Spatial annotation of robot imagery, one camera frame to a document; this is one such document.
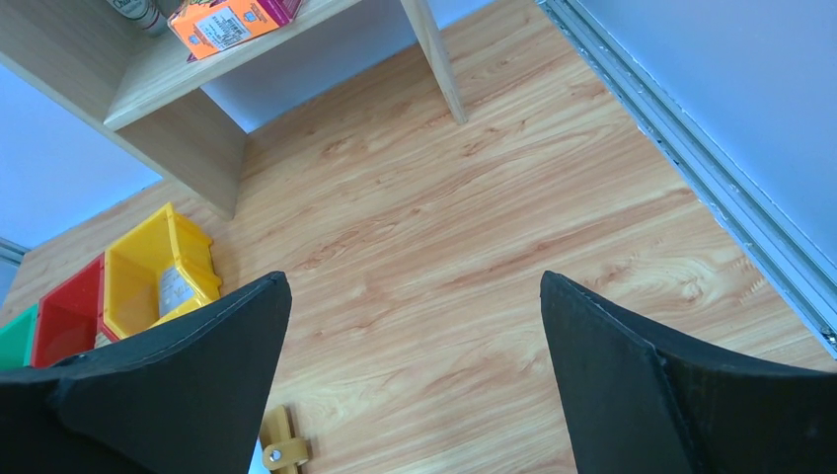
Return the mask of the white cards in yellow bin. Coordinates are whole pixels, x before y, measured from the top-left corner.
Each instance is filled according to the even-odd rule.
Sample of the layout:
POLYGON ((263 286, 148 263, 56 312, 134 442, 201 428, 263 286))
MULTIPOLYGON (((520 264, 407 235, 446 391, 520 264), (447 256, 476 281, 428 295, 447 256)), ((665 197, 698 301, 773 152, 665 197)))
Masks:
POLYGON ((159 278, 158 307, 160 318, 173 313, 194 297, 194 291, 177 267, 165 269, 159 278))

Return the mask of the aluminium frame rail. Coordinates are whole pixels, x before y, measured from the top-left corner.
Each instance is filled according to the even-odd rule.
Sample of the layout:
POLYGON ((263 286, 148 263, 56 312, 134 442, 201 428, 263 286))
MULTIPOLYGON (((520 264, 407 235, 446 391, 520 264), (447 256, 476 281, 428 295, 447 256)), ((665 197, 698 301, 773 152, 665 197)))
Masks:
POLYGON ((538 5, 834 356, 835 264, 579 2, 538 5))

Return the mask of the red plastic bin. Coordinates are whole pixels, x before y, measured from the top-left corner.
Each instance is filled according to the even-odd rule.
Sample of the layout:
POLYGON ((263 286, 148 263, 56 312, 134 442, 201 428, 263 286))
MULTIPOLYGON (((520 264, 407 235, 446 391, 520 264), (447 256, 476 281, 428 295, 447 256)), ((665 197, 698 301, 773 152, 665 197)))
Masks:
POLYGON ((38 303, 31 365, 48 367, 117 340, 104 324, 105 256, 56 286, 38 303))

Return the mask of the wooden shelf unit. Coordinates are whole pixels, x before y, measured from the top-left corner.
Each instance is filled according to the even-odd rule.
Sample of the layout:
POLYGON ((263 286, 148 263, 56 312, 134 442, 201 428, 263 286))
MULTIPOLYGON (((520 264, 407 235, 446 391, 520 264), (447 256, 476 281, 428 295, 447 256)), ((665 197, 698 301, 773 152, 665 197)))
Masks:
POLYGON ((5 1, 1 61, 154 172, 233 218, 247 133, 205 83, 345 11, 306 1, 287 27, 196 62, 173 35, 149 38, 103 1, 5 1))

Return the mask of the orange pink snack box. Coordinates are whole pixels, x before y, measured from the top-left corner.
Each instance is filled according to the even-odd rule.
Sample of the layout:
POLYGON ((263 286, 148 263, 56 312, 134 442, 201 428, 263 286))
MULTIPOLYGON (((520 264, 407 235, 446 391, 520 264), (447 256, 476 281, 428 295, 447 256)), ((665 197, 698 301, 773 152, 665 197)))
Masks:
POLYGON ((168 26, 190 51, 204 59, 289 25, 301 0, 188 0, 168 18, 168 26))

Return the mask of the yellow plastic bin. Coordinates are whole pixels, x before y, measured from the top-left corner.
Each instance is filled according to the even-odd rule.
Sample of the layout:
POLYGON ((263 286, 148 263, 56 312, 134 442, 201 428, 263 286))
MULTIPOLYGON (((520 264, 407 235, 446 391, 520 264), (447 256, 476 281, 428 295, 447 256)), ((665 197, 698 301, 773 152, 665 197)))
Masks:
POLYGON ((158 327, 220 298, 212 239, 170 202, 114 241, 104 252, 104 324, 123 340, 158 327), (160 318, 161 273, 175 266, 194 297, 160 318))

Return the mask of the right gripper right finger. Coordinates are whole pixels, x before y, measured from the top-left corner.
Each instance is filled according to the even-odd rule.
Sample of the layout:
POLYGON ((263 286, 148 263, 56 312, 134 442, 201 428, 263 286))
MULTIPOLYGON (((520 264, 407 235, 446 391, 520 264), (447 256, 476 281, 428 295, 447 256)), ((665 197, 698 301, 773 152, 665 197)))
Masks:
POLYGON ((836 376, 744 355, 547 272, 541 314, 581 473, 832 473, 836 376))

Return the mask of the green plastic bin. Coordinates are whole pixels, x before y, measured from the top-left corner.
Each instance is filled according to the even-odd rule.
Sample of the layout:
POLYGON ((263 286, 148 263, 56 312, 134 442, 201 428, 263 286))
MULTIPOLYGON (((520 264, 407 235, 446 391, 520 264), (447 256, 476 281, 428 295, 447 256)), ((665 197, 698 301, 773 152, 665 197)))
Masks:
POLYGON ((29 366, 38 317, 35 304, 1 329, 1 369, 29 366))

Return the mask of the yellow leather card holder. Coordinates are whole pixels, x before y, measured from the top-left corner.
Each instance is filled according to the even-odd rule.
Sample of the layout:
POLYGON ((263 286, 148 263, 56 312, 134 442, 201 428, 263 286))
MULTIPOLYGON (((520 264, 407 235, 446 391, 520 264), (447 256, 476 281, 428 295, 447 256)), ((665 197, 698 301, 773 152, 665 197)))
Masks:
POLYGON ((267 411, 248 472, 299 474, 310 458, 309 442, 294 433, 288 409, 279 405, 267 411))

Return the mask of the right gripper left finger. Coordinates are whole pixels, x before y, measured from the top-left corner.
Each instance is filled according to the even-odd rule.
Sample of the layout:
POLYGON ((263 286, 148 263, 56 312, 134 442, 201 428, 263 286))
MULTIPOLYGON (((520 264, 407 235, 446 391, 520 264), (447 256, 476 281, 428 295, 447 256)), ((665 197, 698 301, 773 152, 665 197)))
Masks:
POLYGON ((286 334, 282 272, 125 340, 1 374, 5 473, 245 473, 286 334))

